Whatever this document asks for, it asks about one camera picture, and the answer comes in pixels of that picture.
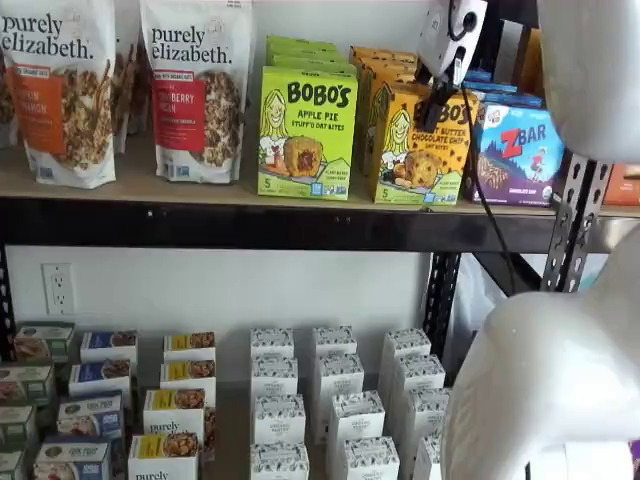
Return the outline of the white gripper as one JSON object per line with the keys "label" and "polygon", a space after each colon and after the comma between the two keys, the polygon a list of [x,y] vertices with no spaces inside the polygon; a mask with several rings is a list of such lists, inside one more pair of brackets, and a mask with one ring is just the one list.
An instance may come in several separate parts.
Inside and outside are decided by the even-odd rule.
{"label": "white gripper", "polygon": [[449,99],[464,95],[462,81],[471,64],[488,3],[482,0],[427,1],[417,46],[415,84],[430,86],[419,104],[417,126],[433,133]]}

